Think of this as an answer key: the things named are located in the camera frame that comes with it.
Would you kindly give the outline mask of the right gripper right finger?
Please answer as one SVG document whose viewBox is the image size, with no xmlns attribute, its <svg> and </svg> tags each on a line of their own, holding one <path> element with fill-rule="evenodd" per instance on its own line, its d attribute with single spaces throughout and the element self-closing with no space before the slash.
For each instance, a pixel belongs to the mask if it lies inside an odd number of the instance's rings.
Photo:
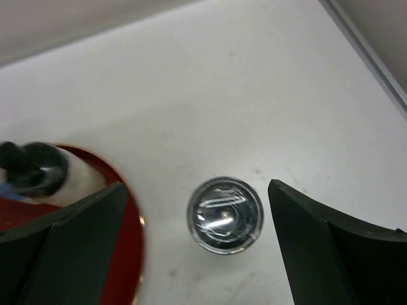
<svg viewBox="0 0 407 305">
<path fill-rule="evenodd" d="M 268 198 L 295 304 L 406 304 L 406 232 L 347 215 L 276 179 Z"/>
</svg>

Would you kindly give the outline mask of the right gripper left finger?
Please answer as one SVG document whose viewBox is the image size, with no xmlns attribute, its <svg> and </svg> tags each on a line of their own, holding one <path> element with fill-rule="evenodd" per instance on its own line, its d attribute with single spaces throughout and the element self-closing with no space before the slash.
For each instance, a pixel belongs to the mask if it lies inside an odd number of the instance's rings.
<svg viewBox="0 0 407 305">
<path fill-rule="evenodd" d="M 1 304 L 98 304 L 126 202 L 115 182 L 1 231 Z"/>
</svg>

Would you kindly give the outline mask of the black cap white powder bottle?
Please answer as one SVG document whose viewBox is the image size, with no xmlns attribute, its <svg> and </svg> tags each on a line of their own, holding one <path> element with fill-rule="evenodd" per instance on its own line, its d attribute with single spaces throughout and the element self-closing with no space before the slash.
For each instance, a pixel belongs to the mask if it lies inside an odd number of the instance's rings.
<svg viewBox="0 0 407 305">
<path fill-rule="evenodd" d="M 66 207 L 106 186 L 94 167 L 44 142 L 2 142 L 1 170 L 11 192 L 37 204 Z"/>
</svg>

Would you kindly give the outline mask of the clear dome cap grinder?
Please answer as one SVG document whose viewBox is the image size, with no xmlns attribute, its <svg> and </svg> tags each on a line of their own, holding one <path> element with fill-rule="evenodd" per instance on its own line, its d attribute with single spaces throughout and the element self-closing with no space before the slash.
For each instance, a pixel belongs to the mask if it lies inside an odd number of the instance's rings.
<svg viewBox="0 0 407 305">
<path fill-rule="evenodd" d="M 206 180 L 192 193 L 186 209 L 191 237 L 205 250 L 233 255 L 260 236 L 264 210 L 255 189 L 234 177 Z"/>
</svg>

